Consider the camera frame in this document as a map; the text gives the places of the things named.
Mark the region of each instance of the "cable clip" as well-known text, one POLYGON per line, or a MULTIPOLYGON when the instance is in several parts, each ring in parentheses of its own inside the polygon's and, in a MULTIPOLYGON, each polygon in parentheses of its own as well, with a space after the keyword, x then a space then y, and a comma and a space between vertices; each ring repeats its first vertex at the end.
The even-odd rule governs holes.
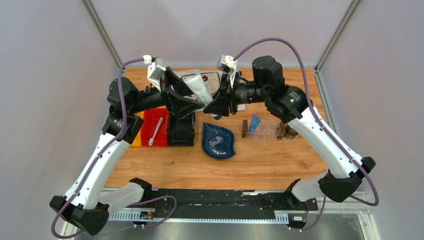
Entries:
POLYGON ((229 75, 230 85, 233 88, 237 72, 237 60, 234 60, 230 55, 221 55, 216 67, 229 75))
POLYGON ((152 56, 150 55, 143 55, 144 63, 145 64, 151 64, 152 63, 152 56))

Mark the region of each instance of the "white connector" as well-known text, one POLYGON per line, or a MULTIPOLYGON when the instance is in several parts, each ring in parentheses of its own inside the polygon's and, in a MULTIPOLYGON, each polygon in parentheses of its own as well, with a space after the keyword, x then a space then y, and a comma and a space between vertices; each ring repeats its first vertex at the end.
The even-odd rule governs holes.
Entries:
POLYGON ((150 55, 143 55, 144 63, 145 64, 151 64, 152 63, 152 56, 150 55))
POLYGON ((156 58, 147 68, 147 79, 159 91, 161 91, 161 78, 165 73, 166 68, 162 65, 162 60, 156 58))
POLYGON ((237 60, 234 61, 234 58, 230 55, 222 55, 216 67, 224 73, 229 74, 229 83, 231 84, 231 88, 233 88, 237 72, 237 60))

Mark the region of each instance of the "gray floor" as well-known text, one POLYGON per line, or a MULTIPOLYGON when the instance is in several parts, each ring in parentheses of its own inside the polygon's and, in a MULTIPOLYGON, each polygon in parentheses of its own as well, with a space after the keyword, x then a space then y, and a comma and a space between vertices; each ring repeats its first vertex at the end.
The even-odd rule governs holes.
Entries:
MULTIPOLYGON (((317 215, 310 214, 308 225, 317 215)), ((113 232, 128 227, 124 221, 110 221, 100 233, 113 232)), ((294 232, 287 226, 275 224, 237 223, 163 223, 157 227, 128 229, 109 236, 89 236, 82 234, 78 240, 363 240, 361 226, 356 214, 324 215, 319 224, 306 232, 294 232)))

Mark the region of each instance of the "white wall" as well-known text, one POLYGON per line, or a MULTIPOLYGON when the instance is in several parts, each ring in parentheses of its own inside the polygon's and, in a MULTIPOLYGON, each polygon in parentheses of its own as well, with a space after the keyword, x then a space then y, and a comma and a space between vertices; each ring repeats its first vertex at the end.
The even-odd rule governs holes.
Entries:
POLYGON ((0 56, 0 238, 52 239, 49 202, 97 144, 117 69, 78 0, 1 1, 0 56))
POLYGON ((422 0, 362 1, 322 70, 339 134, 377 163, 383 240, 424 239, 423 11, 422 0))
MULTIPOLYGON (((293 43, 305 65, 315 65, 351 0, 92 0, 123 60, 150 54, 168 65, 215 66, 252 42, 280 37, 293 43)), ((298 66, 281 43, 263 43, 239 65, 272 55, 298 66)))

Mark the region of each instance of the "blue object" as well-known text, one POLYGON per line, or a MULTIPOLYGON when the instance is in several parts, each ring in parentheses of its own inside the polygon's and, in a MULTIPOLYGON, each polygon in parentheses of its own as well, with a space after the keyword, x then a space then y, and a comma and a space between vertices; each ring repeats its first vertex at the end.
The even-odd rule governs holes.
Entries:
POLYGON ((236 78, 236 79, 240 78, 241 76, 242 76, 242 71, 237 71, 237 72, 235 73, 235 78, 236 78))
POLYGON ((259 117, 257 117, 255 114, 253 114, 252 116, 252 121, 250 121, 250 126, 249 126, 249 134, 254 134, 256 131, 256 128, 258 128, 258 125, 261 123, 261 120, 259 119, 259 117))
POLYGON ((203 123, 201 147, 211 158, 224 160, 236 154, 234 151, 234 134, 225 127, 203 123))

